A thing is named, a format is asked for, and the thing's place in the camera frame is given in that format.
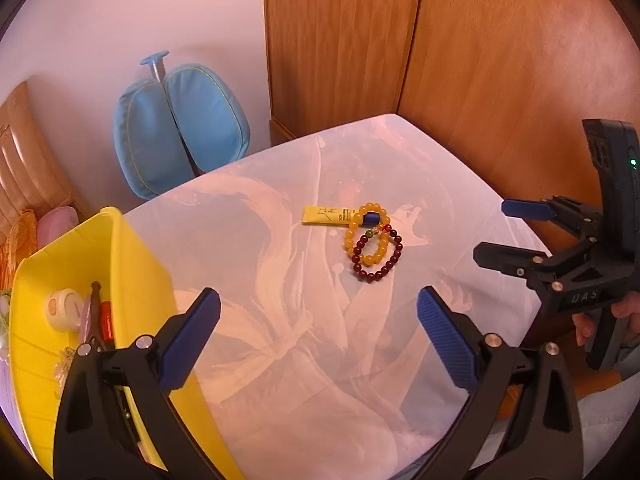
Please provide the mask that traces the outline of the person's right hand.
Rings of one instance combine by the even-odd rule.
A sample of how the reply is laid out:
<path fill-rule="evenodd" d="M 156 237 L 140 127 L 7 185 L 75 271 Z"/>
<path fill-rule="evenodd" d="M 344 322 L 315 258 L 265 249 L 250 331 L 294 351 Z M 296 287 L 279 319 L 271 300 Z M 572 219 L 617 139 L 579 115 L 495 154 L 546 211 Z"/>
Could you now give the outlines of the person's right hand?
<path fill-rule="evenodd" d="M 640 334 L 640 294 L 628 292 L 624 299 L 612 305 L 612 313 L 616 318 L 626 318 L 628 321 L 623 343 L 631 342 Z M 572 315 L 576 330 L 576 341 L 582 347 L 597 330 L 598 322 L 602 315 L 591 313 L 577 313 Z"/>

